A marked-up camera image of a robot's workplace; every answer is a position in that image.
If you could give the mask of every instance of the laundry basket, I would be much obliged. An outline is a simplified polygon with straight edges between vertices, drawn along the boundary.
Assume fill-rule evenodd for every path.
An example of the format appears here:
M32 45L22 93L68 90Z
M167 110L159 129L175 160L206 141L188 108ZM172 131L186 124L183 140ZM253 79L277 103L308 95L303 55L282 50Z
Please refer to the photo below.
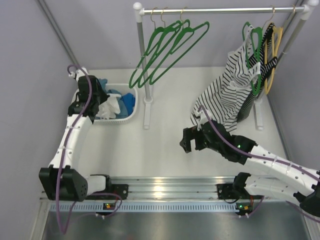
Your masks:
M129 123L134 115L137 112L137 107L138 107L138 91L135 87L133 88L129 88L129 84L128 83L107 83L106 84L107 90L109 89L114 89L117 90L118 92L121 93L121 95L125 95L127 93L133 94L135 97L135 103L134 103L134 108L133 108L133 112L130 116L126 117L126 118L119 118L119 119L95 119L93 124L108 124L108 125L120 125L120 124L127 124ZM72 102L76 99L76 93L79 90L77 90L74 93Z

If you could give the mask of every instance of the clothes rack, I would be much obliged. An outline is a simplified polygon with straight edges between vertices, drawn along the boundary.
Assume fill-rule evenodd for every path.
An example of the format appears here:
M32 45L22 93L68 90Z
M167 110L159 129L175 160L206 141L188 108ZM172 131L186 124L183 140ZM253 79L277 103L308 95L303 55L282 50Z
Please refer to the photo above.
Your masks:
M133 4L133 9L135 12L135 20L137 24L137 31L138 31L138 39L139 39L139 47L140 47L140 55L143 56L145 54L145 42L144 42L144 32L143 32L143 16L145 15L160 15L160 14L181 14L182 12L185 14L248 14L248 13L301 13L300 20L296 25L295 29L293 30L292 34L289 37L282 53L279 56L279 62L283 59L284 54L286 54L294 40L296 39L297 35L299 34L302 26L308 20L310 15L312 14L314 8L319 4L319 0L309 0L307 4L302 6L290 6L290 7L242 7L242 8L184 8L184 9L145 9L143 8L140 2L136 2ZM142 62L142 70L145 69L146 66L146 59ZM143 75L144 80L148 77L148 73L145 72ZM149 129L150 122L151 122L151 105L153 102L153 98L150 91L150 85L147 82L144 85L145 89L145 98L144 98L144 119L143 119L143 128ZM256 114L256 126L259 128L259 125L262 125L263 129L263 120L261 114L261 107L258 109L256 106L255 112Z

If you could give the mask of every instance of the white table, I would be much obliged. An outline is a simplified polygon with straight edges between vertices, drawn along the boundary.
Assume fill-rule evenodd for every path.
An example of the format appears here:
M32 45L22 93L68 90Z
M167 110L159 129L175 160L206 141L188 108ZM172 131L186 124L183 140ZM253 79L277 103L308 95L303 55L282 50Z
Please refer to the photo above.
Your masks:
M183 129L192 126L190 111L196 98L220 74L223 67L172 68L153 86L149 130L143 129L144 88L138 90L136 115L126 125L94 124L87 134L78 170L84 176L112 177L204 177L235 176L248 169L228 162L204 149L186 154L179 142ZM128 83L132 69L91 70L109 83ZM285 157L285 152L267 99L263 101L264 130L257 131L253 110L233 132L255 140L267 150Z

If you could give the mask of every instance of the white pipe connector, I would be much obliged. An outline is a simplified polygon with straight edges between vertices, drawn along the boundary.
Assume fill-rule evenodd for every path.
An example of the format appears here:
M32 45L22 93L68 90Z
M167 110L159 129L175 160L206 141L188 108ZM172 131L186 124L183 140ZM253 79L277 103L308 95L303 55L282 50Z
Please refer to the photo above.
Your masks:
M144 9L142 7L142 4L140 2L135 2L133 4L133 9L135 13L135 20L137 23L142 23L142 16L144 15Z
M319 0L309 0L308 3L304 5L304 11L302 12L301 19L308 20L318 4Z

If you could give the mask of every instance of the hanger hook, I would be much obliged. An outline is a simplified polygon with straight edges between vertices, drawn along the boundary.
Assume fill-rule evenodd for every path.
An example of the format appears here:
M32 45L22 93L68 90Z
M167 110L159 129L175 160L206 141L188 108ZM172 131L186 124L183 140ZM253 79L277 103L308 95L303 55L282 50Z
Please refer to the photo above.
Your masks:
M187 8L187 6L185 6L184 8L182 8L182 10L181 10L181 13L180 13L180 21L182 22L182 23L184 23L185 21L183 21L182 19L181 19L181 15L182 15L182 13L184 12L184 10Z
M164 28L166 28L166 22L162 19L162 14L164 14L164 10L167 9L168 7L166 6L164 9L162 9L162 12L161 12L161 21L163 22L164 24Z
M265 23L263 24L262 29L265 28L265 25L267 24L267 22L271 21L271 19L274 18L274 15L275 15L275 12L276 12L276 8L275 8L275 6L272 6L272 5L271 5L271 7L272 7L272 16L271 16L271 18L269 20L265 21Z
M156 30L156 22L153 21L153 19L152 19L152 14L154 13L154 10L155 10L155 9L157 9L157 7L154 7L154 8L152 9L152 11L151 11L151 14L150 14L150 19L151 19L151 21L152 21L153 24L154 24L154 30Z

